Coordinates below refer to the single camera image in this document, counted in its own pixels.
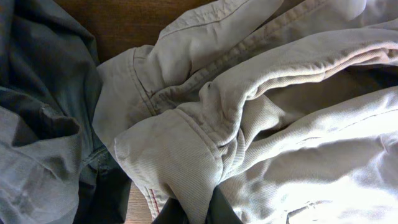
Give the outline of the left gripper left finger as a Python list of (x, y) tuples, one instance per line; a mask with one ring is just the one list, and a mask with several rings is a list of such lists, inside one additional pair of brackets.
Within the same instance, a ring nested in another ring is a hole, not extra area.
[(152, 224), (189, 224), (189, 221), (179, 201), (169, 198)]

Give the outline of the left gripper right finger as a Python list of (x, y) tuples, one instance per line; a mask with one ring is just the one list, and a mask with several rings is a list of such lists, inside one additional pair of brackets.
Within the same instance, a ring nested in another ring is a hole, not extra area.
[(209, 204), (206, 224), (243, 224), (217, 186)]

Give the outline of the beige cargo shorts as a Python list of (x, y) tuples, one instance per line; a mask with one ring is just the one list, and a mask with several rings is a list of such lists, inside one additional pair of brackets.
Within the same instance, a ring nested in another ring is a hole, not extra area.
[(397, 222), (397, 2), (215, 1), (98, 67), (96, 134), (204, 223)]

